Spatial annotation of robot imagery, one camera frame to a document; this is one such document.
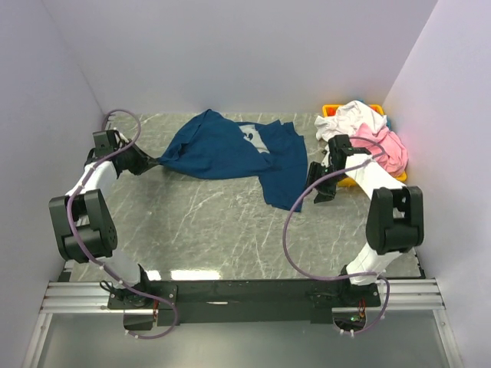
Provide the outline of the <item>dark blue t shirt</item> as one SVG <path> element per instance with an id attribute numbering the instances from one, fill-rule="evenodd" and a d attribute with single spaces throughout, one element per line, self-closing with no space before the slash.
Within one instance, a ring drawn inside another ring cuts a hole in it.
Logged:
<path id="1" fill-rule="evenodd" d="M 289 210 L 303 193 L 308 156 L 292 122 L 235 122 L 214 110 L 181 127 L 157 162 L 197 179 L 256 176 L 265 203 Z"/>

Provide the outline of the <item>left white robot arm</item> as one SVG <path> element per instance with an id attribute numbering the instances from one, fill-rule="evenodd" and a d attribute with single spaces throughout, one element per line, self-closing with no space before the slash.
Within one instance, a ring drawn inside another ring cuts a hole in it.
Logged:
<path id="1" fill-rule="evenodd" d="M 153 289 L 143 267 L 117 250 L 117 230 L 105 200 L 120 174 L 128 171 L 139 176 L 158 165 L 153 157 L 133 145 L 118 130 L 93 134 L 95 147 L 88 153 L 84 174 L 76 186 L 63 196 L 54 197 L 48 204 L 58 251 L 65 261 L 78 264 L 90 259 L 73 235 L 68 220 L 68 200 L 73 197 L 71 216 L 74 228 L 97 265 L 109 266 L 130 286 L 126 299 L 135 307 L 148 306 Z"/>

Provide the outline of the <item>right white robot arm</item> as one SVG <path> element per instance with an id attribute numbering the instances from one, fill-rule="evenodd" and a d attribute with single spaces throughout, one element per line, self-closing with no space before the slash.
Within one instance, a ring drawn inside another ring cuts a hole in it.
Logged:
<path id="1" fill-rule="evenodd" d="M 313 162 L 308 169 L 306 188 L 317 191 L 315 204 L 333 200 L 345 178 L 353 179 L 370 199 L 366 243 L 345 267 L 350 279 L 336 289 L 338 300 L 347 306 L 364 296 L 362 286 L 374 283 L 392 261 L 423 242 L 422 190 L 389 174 L 377 161 L 386 155 L 374 140 L 341 134 L 328 141 L 327 166 Z"/>

